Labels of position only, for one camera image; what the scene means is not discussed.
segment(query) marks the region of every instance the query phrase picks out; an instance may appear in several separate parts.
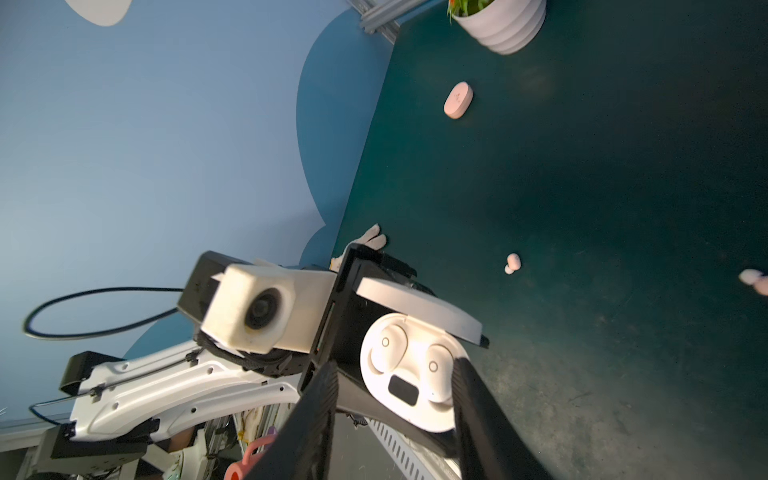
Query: white ribbed pot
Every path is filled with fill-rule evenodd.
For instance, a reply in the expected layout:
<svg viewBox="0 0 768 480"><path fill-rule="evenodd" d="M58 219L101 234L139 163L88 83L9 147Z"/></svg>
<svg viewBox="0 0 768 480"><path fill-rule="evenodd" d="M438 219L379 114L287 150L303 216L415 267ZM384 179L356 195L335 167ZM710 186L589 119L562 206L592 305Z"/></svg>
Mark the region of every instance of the white ribbed pot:
<svg viewBox="0 0 768 480"><path fill-rule="evenodd" d="M544 24L547 0L494 0L468 17L453 17L492 51L509 55L526 46Z"/></svg>

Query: earbud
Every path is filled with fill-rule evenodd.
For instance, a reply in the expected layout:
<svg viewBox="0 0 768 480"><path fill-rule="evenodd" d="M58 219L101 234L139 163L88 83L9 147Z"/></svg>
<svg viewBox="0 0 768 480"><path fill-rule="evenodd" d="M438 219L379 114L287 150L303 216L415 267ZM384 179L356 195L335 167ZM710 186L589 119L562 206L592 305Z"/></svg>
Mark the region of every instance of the earbud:
<svg viewBox="0 0 768 480"><path fill-rule="evenodd" d="M427 349L421 370L423 394L431 402L443 403L451 398L451 375L453 374L453 356L442 345L432 345Z"/></svg>
<svg viewBox="0 0 768 480"><path fill-rule="evenodd" d="M376 344L371 348L371 363L381 373L395 369L408 348L406 332L397 325L382 330Z"/></svg>

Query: worn table surface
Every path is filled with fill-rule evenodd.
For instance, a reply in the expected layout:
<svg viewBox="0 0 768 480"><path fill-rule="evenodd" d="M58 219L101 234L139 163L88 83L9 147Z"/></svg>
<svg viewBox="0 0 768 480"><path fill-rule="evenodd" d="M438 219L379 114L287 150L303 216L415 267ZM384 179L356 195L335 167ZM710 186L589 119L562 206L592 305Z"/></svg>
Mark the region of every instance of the worn table surface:
<svg viewBox="0 0 768 480"><path fill-rule="evenodd" d="M766 6L548 7L509 57L441 8L403 26L336 254L379 222L484 323L470 355L556 476L765 478L768 298L737 276L768 270Z"/></svg>

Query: blue wall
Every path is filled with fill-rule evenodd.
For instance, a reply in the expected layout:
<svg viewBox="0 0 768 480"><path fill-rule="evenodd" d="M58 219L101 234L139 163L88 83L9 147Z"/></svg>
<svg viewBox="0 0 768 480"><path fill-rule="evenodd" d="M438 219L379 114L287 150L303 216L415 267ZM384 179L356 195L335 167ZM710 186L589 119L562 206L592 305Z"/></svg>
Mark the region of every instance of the blue wall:
<svg viewBox="0 0 768 480"><path fill-rule="evenodd" d="M15 366L0 373L4 420L59 396L70 355L121 356L144 332L44 343L19 331L35 305L101 286L183 286L205 250L298 264L310 238L340 222L349 186L310 191L296 98L315 40L346 10L342 0L134 2L121 23L102 28L65 2L0 4L0 362ZM355 97L372 115L391 48L372 38L359 48L380 75ZM357 78L351 59L339 56L334 68ZM359 108L339 107L349 109L335 119L340 127L361 121ZM353 129L360 150L369 122ZM335 162L310 149L310 161L327 164L309 170L337 170L351 184L355 151ZM319 210L313 195L335 187L346 189L341 204ZM75 301L38 325L101 329L175 300ZM172 339L177 321L157 336Z"/></svg>

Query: white cloud shape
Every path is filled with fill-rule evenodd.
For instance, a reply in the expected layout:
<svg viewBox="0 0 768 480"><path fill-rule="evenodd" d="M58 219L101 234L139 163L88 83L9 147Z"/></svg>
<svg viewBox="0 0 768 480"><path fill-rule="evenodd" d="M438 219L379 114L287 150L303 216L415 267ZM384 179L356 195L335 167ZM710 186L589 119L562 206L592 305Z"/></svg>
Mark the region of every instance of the white cloud shape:
<svg viewBox="0 0 768 480"><path fill-rule="evenodd" d="M111 27L128 13L132 0L66 0L78 15L100 27Z"/></svg>

